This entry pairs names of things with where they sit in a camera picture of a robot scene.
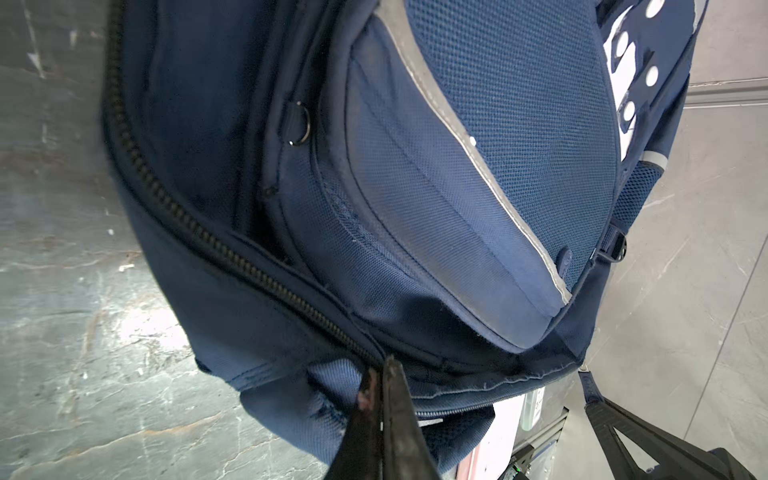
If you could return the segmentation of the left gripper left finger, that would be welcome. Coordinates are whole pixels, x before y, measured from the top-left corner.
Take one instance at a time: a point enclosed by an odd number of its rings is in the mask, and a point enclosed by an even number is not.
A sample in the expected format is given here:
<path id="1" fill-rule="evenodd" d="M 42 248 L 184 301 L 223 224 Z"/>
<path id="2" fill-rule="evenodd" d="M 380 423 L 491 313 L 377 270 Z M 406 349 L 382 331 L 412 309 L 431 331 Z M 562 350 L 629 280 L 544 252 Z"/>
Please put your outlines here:
<path id="1" fill-rule="evenodd" d="M 382 411 L 381 375 L 369 368 L 325 480 L 382 478 Z"/>

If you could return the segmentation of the navy blue student backpack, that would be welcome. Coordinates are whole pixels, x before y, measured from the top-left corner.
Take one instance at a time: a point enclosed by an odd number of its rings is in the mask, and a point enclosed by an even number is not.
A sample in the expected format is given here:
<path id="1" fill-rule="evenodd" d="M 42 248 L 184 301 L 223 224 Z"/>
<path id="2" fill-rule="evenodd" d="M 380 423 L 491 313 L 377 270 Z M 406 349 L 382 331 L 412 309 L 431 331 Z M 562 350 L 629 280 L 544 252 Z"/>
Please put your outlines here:
<path id="1" fill-rule="evenodd" d="M 453 469 L 575 371 L 704 1 L 115 1 L 115 181 L 197 367 L 330 463 L 404 369 Z"/>

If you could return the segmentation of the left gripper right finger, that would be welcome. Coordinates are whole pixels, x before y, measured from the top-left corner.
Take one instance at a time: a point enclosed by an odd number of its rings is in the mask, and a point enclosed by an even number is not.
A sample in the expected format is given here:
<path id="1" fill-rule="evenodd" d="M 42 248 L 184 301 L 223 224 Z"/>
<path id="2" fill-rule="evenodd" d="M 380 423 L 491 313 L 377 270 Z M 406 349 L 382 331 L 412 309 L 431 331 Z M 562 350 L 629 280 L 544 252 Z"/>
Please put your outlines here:
<path id="1" fill-rule="evenodd" d="M 385 360 L 382 371 L 382 478 L 439 479 L 418 424 L 402 364 Z"/>

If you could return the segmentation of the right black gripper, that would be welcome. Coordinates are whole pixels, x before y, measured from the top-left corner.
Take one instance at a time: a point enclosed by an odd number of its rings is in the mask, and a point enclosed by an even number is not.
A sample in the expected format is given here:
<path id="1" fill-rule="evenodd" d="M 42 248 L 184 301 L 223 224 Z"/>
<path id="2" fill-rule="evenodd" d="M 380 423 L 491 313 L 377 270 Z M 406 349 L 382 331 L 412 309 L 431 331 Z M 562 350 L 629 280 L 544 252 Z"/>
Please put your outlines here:
<path id="1" fill-rule="evenodd" d="M 589 371 L 578 373 L 585 413 L 616 479 L 752 479 L 754 475 L 723 448 L 702 450 L 624 409 L 600 392 Z M 556 420 L 511 455 L 499 480 L 549 479 L 557 446 L 568 418 L 564 408 Z M 642 469 L 622 439 L 627 438 L 656 461 Z"/>

